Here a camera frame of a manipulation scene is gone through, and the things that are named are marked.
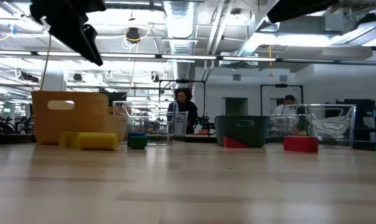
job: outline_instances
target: dark hair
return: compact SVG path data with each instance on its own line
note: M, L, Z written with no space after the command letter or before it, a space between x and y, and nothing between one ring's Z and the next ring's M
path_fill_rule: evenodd
M187 102L190 102L190 100L192 99L192 90L190 88L178 88L178 89L174 90L174 99L175 100L178 100L178 94L180 92L185 93L186 96L187 96Z
M285 100L295 101L296 98L293 95L286 95Z

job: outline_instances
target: man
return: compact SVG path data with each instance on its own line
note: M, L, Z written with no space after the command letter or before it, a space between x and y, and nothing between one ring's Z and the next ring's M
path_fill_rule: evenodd
M282 137L292 132L294 123L296 121L296 109L293 105L296 99L293 95L285 96L283 104L274 109L271 121L273 126L271 131L275 132L273 135Z
M274 115L282 115L282 114L296 114L296 110L293 106L288 106L294 104L296 101L296 98L293 95L287 95L285 96L285 99L283 100L283 104L277 106L274 109Z

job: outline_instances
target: dark green bin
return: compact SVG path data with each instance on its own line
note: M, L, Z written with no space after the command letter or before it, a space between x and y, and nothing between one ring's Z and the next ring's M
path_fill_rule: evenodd
M266 143L270 118L267 116L217 116L214 119L217 142L223 146L224 137L248 147L262 147Z

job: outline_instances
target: clear plastic bin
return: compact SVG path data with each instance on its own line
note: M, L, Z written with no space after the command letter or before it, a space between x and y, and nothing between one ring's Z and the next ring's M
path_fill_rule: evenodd
M185 136L187 113L178 112L171 101L114 101L116 115L126 115L127 134L144 133L149 145L173 145L175 136Z
M269 138L314 136L320 143L352 147L355 105L288 105L285 110L296 114L268 115Z

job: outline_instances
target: red object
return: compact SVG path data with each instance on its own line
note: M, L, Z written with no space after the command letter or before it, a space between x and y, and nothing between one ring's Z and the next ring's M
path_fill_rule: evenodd
M304 136L286 136L283 138L285 151L318 153L318 138Z
M198 133L199 134L208 134L209 130L199 130Z
M234 148L244 148L244 147L248 147L236 140L233 140L231 138L228 138L228 137L224 137L223 139L223 144L224 144L224 147L234 147Z

